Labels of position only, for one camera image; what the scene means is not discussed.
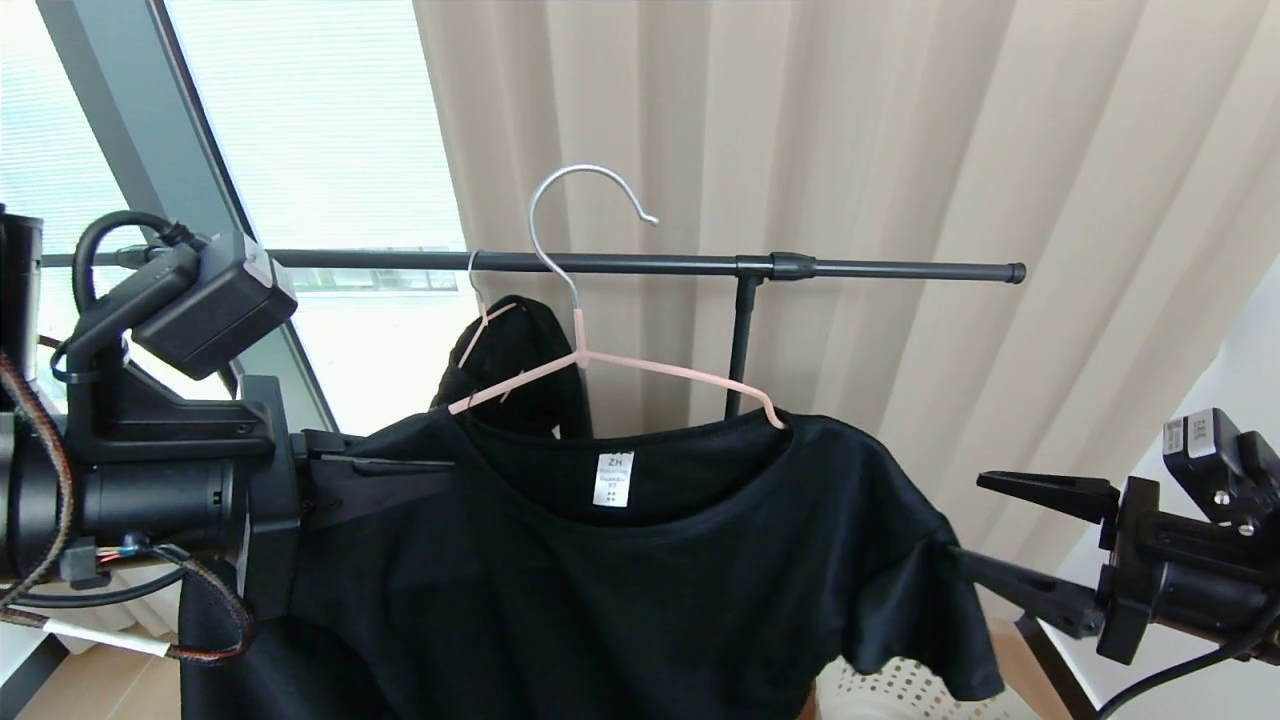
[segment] laundry basket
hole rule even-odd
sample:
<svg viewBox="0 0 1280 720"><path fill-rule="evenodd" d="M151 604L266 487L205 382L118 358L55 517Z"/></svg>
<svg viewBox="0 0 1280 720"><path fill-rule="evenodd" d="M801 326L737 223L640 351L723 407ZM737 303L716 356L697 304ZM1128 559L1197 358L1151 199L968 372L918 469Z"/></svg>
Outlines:
<svg viewBox="0 0 1280 720"><path fill-rule="evenodd" d="M837 660L818 675L822 720L1037 720L1012 689L982 702L956 702L937 675L914 660L890 660L874 675Z"/></svg>

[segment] window pane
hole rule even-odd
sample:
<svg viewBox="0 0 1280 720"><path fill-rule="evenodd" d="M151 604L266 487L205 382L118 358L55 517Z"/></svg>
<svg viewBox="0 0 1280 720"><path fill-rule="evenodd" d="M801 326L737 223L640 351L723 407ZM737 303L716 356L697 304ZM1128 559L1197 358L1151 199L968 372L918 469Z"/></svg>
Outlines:
<svg viewBox="0 0 1280 720"><path fill-rule="evenodd" d="M269 250L465 247L410 0L170 0ZM454 273L297 270L294 324L344 432L426 409L475 316Z"/></svg>
<svg viewBox="0 0 1280 720"><path fill-rule="evenodd" d="M68 254L79 233L105 213L127 208L35 3L0 0L0 202L8 211L45 220L45 254ZM104 250L145 242L131 228L111 233ZM99 295L128 275L95 269ZM70 270L45 268L40 332L61 340L76 327ZM195 382L137 346L131 356L148 373L192 398L225 398L218 378ZM47 360L47 355L40 355ZM55 400L65 392L46 364L41 384Z"/></svg>

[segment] pink hanger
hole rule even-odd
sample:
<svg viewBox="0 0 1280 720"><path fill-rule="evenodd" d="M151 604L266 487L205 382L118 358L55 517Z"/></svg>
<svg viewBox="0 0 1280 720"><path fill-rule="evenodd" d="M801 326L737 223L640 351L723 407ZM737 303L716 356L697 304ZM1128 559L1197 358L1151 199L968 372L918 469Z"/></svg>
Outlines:
<svg viewBox="0 0 1280 720"><path fill-rule="evenodd" d="M509 302L494 310L493 313L489 313L489 307L484 302L484 296L480 295L480 288L476 287L476 277L471 274L471 268L476 263L476 255L480 255L479 250L474 250L471 252L471 258L467 260L467 282L471 283L471 291L476 293L476 305L480 306L480 327L476 328L475 334L471 336L471 342L467 343L467 348L462 351L462 357L458 359L458 368L461 368L467 363L467 357L471 357L471 351L475 350L476 341L480 340L480 333L483 333L485 328L489 327L489 320L493 320L498 315L502 315L507 310L511 310L512 307L516 306L515 302Z"/></svg>
<svg viewBox="0 0 1280 720"><path fill-rule="evenodd" d="M774 428L778 429L786 429L786 425L782 423L781 419L778 419L778 414L774 410L773 401L769 400L769 396L765 395L763 391L759 391L751 386L742 384L740 382L731 380L721 375L713 375L710 373L703 373L689 368L681 368L678 365L667 365L666 363L653 363L650 360L622 357L618 355L607 355L604 352L596 352L594 350L586 348L586 322L582 318L582 301L577 293L577 284L573 283L573 278L568 277L568 273L566 273L563 268L557 265L556 261L547 255L547 252L543 250L543 245L538 241L538 229L534 227L534 213L538 210L538 202L541 200L543 193L547 192L547 188L550 187L552 183L554 183L557 179L579 172L596 173L612 179L623 191L626 191L627 197L631 200L631 205L636 209L636 214L640 215L640 219L645 220L649 224L654 225L658 224L658 218L649 215L640 206L640 200L636 199L635 192L631 191L631 187L627 184L627 182L622 179L621 176L618 176L617 173L614 173L608 168L603 168L600 165L570 165L567 168L561 168L559 170L556 170L554 173L550 174L550 177L544 179L543 184L538 187L538 192L534 193L532 200L529 201L529 238L534 243L534 254L538 255L538 259L541 260L543 264L547 265L553 273L559 275L561 279L563 279L568 284L570 292L572 293L575 350L573 352L570 352L563 357L552 360L545 365L539 365L538 368L534 368L532 370L516 375L515 378L503 380L493 387L488 387L472 395L471 397L466 397L457 402L453 402L449 405L449 413L457 415L458 413L462 413L468 407L472 407L481 402L486 402L489 400L493 400L494 397L500 397L517 387L529 384L539 378L544 378L562 368L568 368L570 365L573 364L579 365L580 368L586 368L589 361L598 360L600 363L608 363L611 365L622 365L625 368L636 368L639 370L648 370L652 373L662 373L664 375L676 375L678 378L704 382L726 389L737 391L742 395L751 396L759 400L760 405L764 406L764 415L769 419L769 424L772 424Z"/></svg>

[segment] vertical rack pole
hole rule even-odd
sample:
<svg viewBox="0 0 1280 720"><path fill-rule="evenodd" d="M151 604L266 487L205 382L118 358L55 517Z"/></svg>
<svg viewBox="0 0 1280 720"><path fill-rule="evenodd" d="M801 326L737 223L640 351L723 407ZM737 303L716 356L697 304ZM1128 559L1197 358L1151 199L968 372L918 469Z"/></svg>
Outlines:
<svg viewBox="0 0 1280 720"><path fill-rule="evenodd" d="M763 278L739 275L737 297L733 301L733 345L728 352L728 379L742 382L746 374L746 343L751 334L751 311L755 310L755 288ZM724 419L736 418L742 406L742 396L728 391L724 396Z"/></svg>

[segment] curtain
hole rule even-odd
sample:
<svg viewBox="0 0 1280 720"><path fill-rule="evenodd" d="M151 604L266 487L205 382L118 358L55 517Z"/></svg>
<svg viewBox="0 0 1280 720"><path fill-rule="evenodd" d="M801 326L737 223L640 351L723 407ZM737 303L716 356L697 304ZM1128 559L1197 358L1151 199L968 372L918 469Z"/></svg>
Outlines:
<svg viewBox="0 0 1280 720"><path fill-rule="evenodd" d="M879 437L966 546L1080 523L987 469L1123 479L1280 247L1280 1L435 3L416 15L468 246L1028 264L1021 286L767 283L746 382ZM567 318L550 275L483 278ZM593 347L724 373L733 282L581 275ZM591 366L600 436L710 387ZM796 478L795 482L804 482Z"/></svg>

